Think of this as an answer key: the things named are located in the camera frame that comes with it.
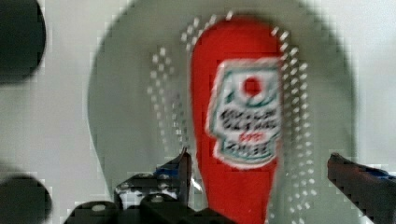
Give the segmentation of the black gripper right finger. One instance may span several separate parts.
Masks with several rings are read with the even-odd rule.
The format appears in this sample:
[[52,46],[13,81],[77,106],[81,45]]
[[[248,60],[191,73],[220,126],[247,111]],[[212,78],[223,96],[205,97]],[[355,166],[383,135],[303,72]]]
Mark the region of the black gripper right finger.
[[328,179],[374,224],[396,223],[396,181],[388,172],[333,153]]

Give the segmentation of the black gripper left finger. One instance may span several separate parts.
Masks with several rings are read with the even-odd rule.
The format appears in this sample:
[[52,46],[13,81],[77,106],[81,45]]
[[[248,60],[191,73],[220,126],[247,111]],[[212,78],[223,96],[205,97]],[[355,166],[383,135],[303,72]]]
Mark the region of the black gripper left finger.
[[153,173],[133,175],[114,189],[114,201],[121,209],[138,206],[150,194],[166,194],[184,204],[189,201],[191,154],[187,147],[169,162],[157,167]]

